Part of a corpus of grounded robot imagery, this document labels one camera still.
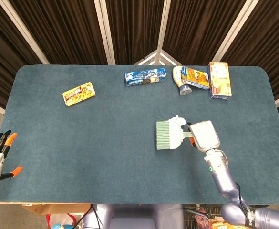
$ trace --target brush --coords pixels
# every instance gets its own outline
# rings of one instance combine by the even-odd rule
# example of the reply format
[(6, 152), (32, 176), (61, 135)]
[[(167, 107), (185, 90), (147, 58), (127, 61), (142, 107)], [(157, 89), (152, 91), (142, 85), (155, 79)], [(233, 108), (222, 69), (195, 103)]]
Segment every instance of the brush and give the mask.
[(176, 149), (186, 137), (192, 137), (191, 132), (184, 132), (181, 128), (181, 122), (174, 121), (172, 118), (168, 121), (156, 122), (156, 148), (160, 149)]

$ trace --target packaged food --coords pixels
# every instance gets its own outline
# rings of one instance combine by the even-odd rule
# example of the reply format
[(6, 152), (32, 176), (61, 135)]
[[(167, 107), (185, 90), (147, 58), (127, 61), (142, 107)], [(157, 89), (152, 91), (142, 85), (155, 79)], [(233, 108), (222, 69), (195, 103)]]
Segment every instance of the packaged food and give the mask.
[(227, 100), (231, 97), (230, 79), (227, 63), (211, 62), (208, 65), (210, 82), (209, 98)]
[(125, 82), (127, 86), (156, 83), (164, 81), (166, 71), (164, 68), (151, 69), (139, 72), (125, 73)]
[(209, 89), (207, 73), (185, 66), (182, 67), (182, 82), (205, 90)]
[(96, 92), (91, 82), (82, 84), (78, 87), (70, 89), (63, 94), (66, 106), (74, 105), (82, 100), (96, 96)]

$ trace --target floor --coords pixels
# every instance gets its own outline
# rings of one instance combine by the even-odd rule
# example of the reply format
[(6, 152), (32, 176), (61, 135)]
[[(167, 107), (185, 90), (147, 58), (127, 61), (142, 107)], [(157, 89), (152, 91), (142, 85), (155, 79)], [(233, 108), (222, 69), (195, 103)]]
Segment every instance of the floor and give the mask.
[[(279, 205), (270, 208), (279, 210)], [(0, 204), (0, 229), (46, 229), (45, 216), (24, 210), (20, 205)]]

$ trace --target blue felt tabletop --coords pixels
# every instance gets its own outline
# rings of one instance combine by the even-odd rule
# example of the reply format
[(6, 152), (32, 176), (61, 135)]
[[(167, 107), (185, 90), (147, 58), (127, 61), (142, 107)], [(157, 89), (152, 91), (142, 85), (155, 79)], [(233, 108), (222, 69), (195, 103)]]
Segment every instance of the blue felt tabletop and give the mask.
[[(127, 87), (124, 73), (165, 68), (164, 82)], [(232, 97), (180, 96), (172, 66), (31, 65), (15, 78), (1, 131), (18, 133), (0, 202), (224, 203), (204, 154), (188, 140), (156, 150), (156, 121), (211, 120), (252, 204), (279, 203), (279, 116), (267, 74), (230, 66)], [(193, 66), (206, 71), (206, 66)], [(65, 106), (62, 93), (92, 82), (96, 97)]]

